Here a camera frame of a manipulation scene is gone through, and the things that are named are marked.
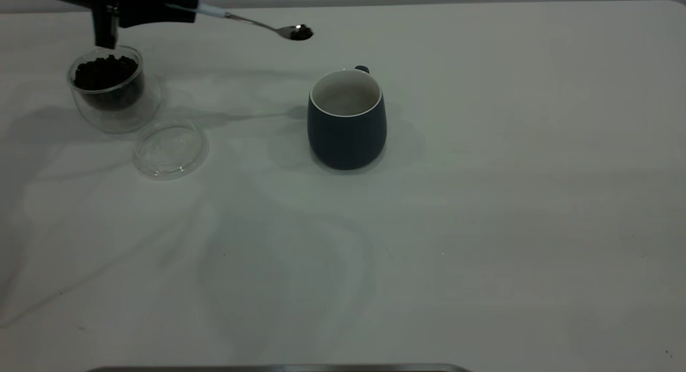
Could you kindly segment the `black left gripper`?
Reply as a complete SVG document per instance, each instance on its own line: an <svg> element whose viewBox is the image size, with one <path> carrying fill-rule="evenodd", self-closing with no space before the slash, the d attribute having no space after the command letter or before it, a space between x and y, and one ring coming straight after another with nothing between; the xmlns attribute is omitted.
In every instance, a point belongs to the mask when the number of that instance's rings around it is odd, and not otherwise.
<svg viewBox="0 0 686 372"><path fill-rule="evenodd" d="M130 28L153 23L195 23L193 11L177 10L167 5L195 10L199 0L121 0L145 6L120 6L118 0L57 0L91 11L95 45L103 49L117 47L118 26Z"/></svg>

